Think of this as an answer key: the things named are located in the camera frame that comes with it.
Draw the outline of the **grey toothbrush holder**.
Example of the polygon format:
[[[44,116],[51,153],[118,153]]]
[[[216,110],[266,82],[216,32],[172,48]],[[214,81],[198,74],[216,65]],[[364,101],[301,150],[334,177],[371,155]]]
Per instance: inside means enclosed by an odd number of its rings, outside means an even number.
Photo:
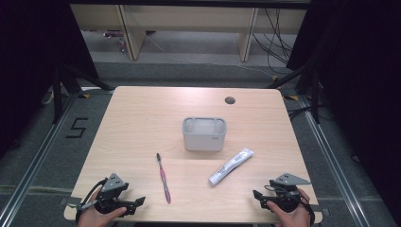
[[[184,147],[190,151],[220,151],[227,124],[219,117],[187,117],[182,125]]]

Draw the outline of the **small pink floor clutter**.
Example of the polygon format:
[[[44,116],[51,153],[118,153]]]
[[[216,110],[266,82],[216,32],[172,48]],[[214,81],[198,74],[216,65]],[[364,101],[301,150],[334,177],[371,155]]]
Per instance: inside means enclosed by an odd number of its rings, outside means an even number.
[[[103,33],[103,36],[108,39],[117,38],[119,45],[120,45],[120,51],[123,53],[126,52],[126,44],[125,44],[125,40],[124,40],[124,34],[121,30],[106,30]]]

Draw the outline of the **black metal stand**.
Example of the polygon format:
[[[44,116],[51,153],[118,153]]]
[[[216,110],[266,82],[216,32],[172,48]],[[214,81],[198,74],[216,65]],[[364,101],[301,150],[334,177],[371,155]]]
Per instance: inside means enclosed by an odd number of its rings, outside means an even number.
[[[59,63],[55,67],[53,76],[53,95],[54,95],[54,120],[53,123],[57,123],[63,115],[62,95],[61,87],[64,87],[68,95],[78,95],[82,92],[80,85],[78,84],[78,79],[84,79],[101,90],[113,91],[114,87],[108,85],[98,79],[97,74],[91,76],[90,74],[84,73],[83,71],[77,69],[77,67],[68,65],[65,63]]]
[[[319,124],[319,74],[312,63],[306,63],[282,79],[276,80],[273,84],[268,85],[267,89],[276,89],[297,77],[299,80],[295,91],[298,95],[304,95],[307,91],[311,92],[311,114],[315,122]]]

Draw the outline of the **aluminium floor rail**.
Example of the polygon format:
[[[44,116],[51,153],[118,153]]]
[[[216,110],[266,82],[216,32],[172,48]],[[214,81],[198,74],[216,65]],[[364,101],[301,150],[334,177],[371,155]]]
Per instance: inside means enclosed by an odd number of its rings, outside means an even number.
[[[70,95],[61,104],[61,115],[55,121],[51,121],[51,126],[46,132],[45,138],[35,150],[34,156],[29,161],[24,174],[16,185],[9,188],[9,199],[0,210],[0,227],[9,227],[11,225],[77,97],[77,95]]]
[[[351,214],[354,223],[357,227],[371,227],[371,224],[365,215],[361,203],[357,199],[355,191],[349,184],[342,168],[340,167],[340,163],[337,160],[335,153],[323,132],[321,124],[318,123],[319,117],[314,116],[312,112],[307,112],[305,114],[305,117],[319,144],[324,159],[328,164],[328,167],[333,175],[333,178],[337,184],[337,187]]]

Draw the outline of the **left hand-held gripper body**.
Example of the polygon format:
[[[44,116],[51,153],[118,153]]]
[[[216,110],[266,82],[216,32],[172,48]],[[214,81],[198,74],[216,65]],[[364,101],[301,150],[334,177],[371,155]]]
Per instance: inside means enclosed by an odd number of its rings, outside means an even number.
[[[128,212],[129,208],[122,204],[118,198],[121,192],[126,190],[128,186],[128,183],[125,183],[115,173],[113,173],[101,186],[100,191],[96,196],[95,209],[97,212],[101,214],[109,214],[121,207],[125,207]]]

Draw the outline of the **white toothpaste tube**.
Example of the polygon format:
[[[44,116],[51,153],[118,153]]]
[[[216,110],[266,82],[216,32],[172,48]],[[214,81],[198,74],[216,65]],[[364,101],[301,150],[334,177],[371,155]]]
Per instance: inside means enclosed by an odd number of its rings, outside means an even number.
[[[217,172],[215,172],[209,179],[208,183],[211,186],[215,186],[221,182],[229,173],[235,168],[242,165],[245,161],[250,159],[254,155],[254,152],[248,148],[244,148],[231,158],[225,165],[223,165]]]

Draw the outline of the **dark curtain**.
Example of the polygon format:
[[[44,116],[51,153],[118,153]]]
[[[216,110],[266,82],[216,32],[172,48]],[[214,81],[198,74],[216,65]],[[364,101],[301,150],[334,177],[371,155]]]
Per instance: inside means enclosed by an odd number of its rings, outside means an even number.
[[[401,227],[401,0],[311,0],[288,68],[295,70],[340,9],[319,57],[320,82],[348,142]]]
[[[61,64],[97,76],[69,0],[0,0],[0,159]]]

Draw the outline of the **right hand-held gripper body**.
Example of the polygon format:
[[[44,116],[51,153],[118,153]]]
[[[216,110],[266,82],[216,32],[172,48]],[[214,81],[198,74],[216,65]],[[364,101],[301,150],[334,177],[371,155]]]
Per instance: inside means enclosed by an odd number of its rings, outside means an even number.
[[[270,180],[270,187],[276,193],[276,197],[272,201],[286,213],[294,211],[301,200],[297,188],[300,184],[310,184],[310,181],[290,173],[284,173]]]

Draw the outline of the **grey left gripper plug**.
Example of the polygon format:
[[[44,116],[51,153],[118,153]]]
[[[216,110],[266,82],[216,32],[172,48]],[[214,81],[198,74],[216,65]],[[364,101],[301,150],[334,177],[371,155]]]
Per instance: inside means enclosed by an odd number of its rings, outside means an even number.
[[[96,204],[96,201],[90,201],[90,202],[87,202],[87,203],[80,203],[80,204],[77,206],[77,210],[78,210],[78,211],[83,211],[83,210],[88,209],[88,208],[91,207],[91,206],[94,206],[95,204]]]

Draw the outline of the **person's right hand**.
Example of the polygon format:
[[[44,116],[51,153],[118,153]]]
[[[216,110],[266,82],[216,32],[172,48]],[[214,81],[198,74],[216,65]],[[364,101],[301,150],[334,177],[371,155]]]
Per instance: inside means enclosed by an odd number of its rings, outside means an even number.
[[[269,201],[269,207],[272,213],[279,218],[274,227],[311,227],[311,214],[302,204],[299,204],[291,213],[284,212],[272,201]]]

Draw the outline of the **person's left hand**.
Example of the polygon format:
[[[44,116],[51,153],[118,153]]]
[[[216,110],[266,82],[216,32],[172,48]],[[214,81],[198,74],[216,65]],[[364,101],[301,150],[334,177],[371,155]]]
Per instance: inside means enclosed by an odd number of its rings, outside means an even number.
[[[99,213],[94,207],[84,210],[79,219],[78,227],[107,227],[114,219],[121,217],[127,211],[126,207],[120,207],[108,214]]]

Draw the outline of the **pink toothbrush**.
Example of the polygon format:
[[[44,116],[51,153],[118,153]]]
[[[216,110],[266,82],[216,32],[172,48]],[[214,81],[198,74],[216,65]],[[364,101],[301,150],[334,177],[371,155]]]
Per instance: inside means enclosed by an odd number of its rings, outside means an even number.
[[[161,180],[162,180],[163,187],[164,187],[164,193],[165,193],[166,201],[167,201],[168,204],[171,204],[171,196],[170,196],[170,192],[169,192],[168,185],[167,185],[167,182],[166,182],[166,174],[165,174],[165,171],[163,169],[162,158],[161,158],[160,153],[156,153],[156,159],[157,159],[157,162],[158,162],[158,165],[159,165],[159,171],[160,171]]]

